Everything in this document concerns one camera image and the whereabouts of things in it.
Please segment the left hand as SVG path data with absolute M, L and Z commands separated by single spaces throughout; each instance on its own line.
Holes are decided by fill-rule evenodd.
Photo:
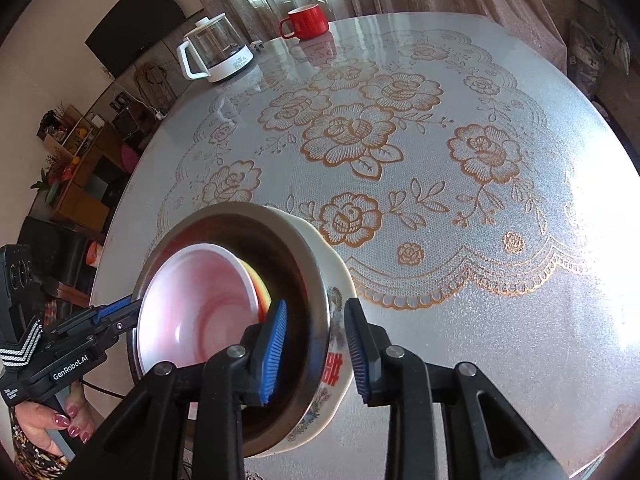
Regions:
M 70 386 L 61 411 L 35 402 L 23 402 L 14 408 L 17 425 L 26 438 L 53 456 L 62 456 L 60 447 L 52 440 L 49 432 L 67 432 L 73 439 L 86 443 L 100 426 L 103 418 L 86 399 L 80 382 Z

